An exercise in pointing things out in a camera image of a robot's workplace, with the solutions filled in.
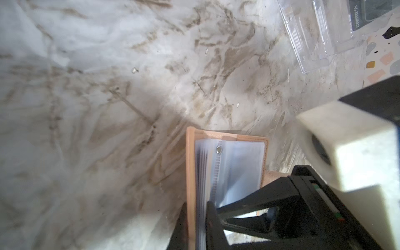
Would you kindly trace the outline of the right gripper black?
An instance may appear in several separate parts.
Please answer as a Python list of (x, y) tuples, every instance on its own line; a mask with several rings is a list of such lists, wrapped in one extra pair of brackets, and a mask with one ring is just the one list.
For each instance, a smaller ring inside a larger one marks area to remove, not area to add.
[(217, 209), (225, 230), (266, 239), (233, 250), (379, 250), (381, 246), (311, 166), (295, 166), (249, 196)]

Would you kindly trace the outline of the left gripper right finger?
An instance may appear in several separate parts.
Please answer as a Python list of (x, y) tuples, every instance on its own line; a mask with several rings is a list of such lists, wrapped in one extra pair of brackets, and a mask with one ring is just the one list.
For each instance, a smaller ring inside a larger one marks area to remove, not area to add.
[(217, 210), (212, 202), (207, 202), (206, 211), (206, 249), (230, 250)]

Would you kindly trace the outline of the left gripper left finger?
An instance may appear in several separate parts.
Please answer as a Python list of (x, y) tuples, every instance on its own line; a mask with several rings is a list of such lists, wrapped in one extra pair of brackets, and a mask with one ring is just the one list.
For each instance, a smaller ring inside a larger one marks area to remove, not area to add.
[(166, 250), (188, 250), (187, 211), (184, 203)]

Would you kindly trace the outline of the pink leather card holder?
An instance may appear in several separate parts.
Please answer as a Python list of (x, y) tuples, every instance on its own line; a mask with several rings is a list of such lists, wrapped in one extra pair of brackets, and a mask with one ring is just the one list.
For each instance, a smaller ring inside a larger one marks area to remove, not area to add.
[(188, 247), (206, 248), (206, 205), (217, 208), (234, 203), (287, 173), (265, 169), (265, 137), (186, 130), (186, 204)]

